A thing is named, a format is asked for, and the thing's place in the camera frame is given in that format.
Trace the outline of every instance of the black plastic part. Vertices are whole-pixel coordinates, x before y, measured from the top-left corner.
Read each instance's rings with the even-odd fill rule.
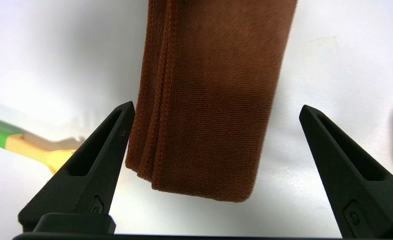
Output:
[[[113,234],[115,227],[107,214],[51,213],[41,217],[33,232],[104,235]]]
[[[300,122],[343,238],[393,238],[393,175],[319,110]]]
[[[112,111],[21,210],[23,231],[33,231],[48,213],[109,213],[134,114],[132,102]]]

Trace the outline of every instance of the folded towel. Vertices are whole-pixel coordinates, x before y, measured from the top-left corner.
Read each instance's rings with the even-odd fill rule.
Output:
[[[149,0],[126,167],[156,190],[242,202],[297,0]]]

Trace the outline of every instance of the white background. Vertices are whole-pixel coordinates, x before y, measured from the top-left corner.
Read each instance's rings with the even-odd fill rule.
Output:
[[[0,119],[51,141],[88,136],[137,100],[146,17],[144,0],[0,0]],[[116,233],[340,237],[298,121],[303,104],[393,173],[393,0],[299,1],[248,201],[158,192],[123,167]],[[49,178],[0,149],[0,239],[20,233],[17,213]]]

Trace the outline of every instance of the yellow handle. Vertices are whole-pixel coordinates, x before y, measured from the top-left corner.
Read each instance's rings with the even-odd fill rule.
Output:
[[[75,150],[47,151],[24,140],[22,134],[7,138],[5,149],[45,164],[50,171],[56,173],[73,155]]]

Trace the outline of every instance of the microfiber cloth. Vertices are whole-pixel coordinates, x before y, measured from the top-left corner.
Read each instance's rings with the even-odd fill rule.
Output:
[[[243,202],[296,0],[149,0],[126,167],[152,188]]]

